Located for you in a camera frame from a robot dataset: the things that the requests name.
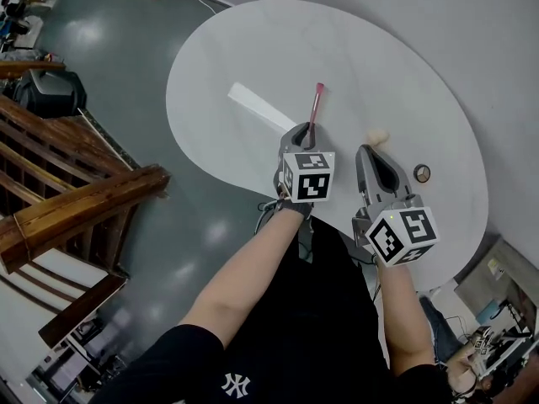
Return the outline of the person's black t-shirt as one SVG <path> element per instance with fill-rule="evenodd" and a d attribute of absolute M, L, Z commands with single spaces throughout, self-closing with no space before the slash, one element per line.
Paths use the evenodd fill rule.
<path fill-rule="evenodd" d="M 394 375 L 365 286 L 326 299 L 270 290 L 228 345 L 181 325 L 90 404 L 451 404 L 432 364 Z"/>

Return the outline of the person's black trousers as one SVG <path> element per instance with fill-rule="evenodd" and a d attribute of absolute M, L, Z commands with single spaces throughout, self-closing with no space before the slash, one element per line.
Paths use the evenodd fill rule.
<path fill-rule="evenodd" d="M 362 267 L 356 265 L 339 232 L 312 218 L 312 261 L 300 259 L 294 237 L 264 298 L 301 316 L 376 316 Z"/>

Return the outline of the person's right forearm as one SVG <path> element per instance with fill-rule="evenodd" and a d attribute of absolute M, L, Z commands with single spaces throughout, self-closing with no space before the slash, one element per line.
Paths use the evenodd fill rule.
<path fill-rule="evenodd" d="M 435 354 L 430 324 L 408 267 L 387 267 L 379 262 L 378 275 L 391 371 L 401 375 L 416 366 L 433 365 Z"/>

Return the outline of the brown wooden stair railing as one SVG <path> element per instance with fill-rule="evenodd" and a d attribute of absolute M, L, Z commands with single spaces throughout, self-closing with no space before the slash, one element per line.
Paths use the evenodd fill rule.
<path fill-rule="evenodd" d="M 55 347 L 127 281 L 119 258 L 137 206 L 164 193 L 158 165 L 131 169 L 72 111 L 42 119 L 0 93 L 0 282 L 41 275 L 67 302 L 39 331 Z"/>

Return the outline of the white kidney-shaped table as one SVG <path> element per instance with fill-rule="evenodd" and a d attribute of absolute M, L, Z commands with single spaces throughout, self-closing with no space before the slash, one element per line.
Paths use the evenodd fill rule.
<path fill-rule="evenodd" d="M 336 151 L 328 201 L 314 215 L 344 234 L 361 207 L 355 154 L 371 132 L 382 151 L 426 183 L 412 190 L 431 208 L 440 241 L 410 272 L 418 290 L 451 280 L 471 259 L 488 219 L 483 159 L 460 104 L 437 73 L 383 29 L 298 0 L 229 8 L 184 43 L 168 78 L 170 129 L 184 154 L 223 182 L 274 196 L 280 138 L 306 122 L 318 83 L 317 123 Z"/>

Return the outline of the blue plastic bin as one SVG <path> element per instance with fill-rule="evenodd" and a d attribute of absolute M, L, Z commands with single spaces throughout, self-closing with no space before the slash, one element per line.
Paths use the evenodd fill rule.
<path fill-rule="evenodd" d="M 481 310 L 476 316 L 476 320 L 479 324 L 485 324 L 493 320 L 501 311 L 503 307 L 496 300 L 491 300 L 484 309 Z"/>

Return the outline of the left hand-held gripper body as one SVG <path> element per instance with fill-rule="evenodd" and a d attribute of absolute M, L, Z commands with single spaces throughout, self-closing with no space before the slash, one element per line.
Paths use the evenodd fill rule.
<path fill-rule="evenodd" d="M 332 151 L 285 152 L 278 157 L 274 186 L 292 203 L 323 202 L 330 195 L 334 171 Z"/>

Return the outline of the pink lip gloss tube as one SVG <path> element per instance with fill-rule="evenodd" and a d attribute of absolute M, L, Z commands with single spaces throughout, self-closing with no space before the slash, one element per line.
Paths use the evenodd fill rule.
<path fill-rule="evenodd" d="M 315 121 L 318 114 L 318 108 L 321 101 L 321 97 L 324 90 L 324 84 L 321 82 L 317 83 L 315 97 L 312 104 L 312 111 L 310 114 L 309 126 L 308 126 L 308 148 L 313 149 L 316 144 L 316 135 L 315 135 Z"/>

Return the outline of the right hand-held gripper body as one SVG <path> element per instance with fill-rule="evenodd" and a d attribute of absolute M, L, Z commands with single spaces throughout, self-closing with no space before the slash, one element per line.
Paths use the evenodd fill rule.
<path fill-rule="evenodd" d="M 415 262 L 440 241 L 432 211 L 417 194 L 392 202 L 375 218 L 358 210 L 352 228 L 355 244 L 370 245 L 387 267 Z"/>

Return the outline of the person's left forearm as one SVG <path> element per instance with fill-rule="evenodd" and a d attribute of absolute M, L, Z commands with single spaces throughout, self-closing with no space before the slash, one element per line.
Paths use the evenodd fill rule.
<path fill-rule="evenodd" d="M 227 347 L 268 289 L 304 216 L 283 209 L 220 268 L 181 325 L 201 327 Z"/>

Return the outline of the black bag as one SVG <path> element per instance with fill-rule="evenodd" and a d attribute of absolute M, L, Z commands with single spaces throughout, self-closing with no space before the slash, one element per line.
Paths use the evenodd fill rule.
<path fill-rule="evenodd" d="M 43 118 L 60 118 L 84 109 L 87 94 L 75 72 L 31 69 L 15 86 L 13 101 Z"/>

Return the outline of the grey wooden cabinet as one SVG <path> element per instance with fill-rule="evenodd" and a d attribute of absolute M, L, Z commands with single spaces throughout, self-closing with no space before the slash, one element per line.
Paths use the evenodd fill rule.
<path fill-rule="evenodd" d="M 488 268 L 491 258 L 504 267 L 498 281 Z M 475 316 L 496 300 L 518 313 L 531 332 L 539 333 L 539 268 L 501 238 L 458 284 L 456 294 Z"/>

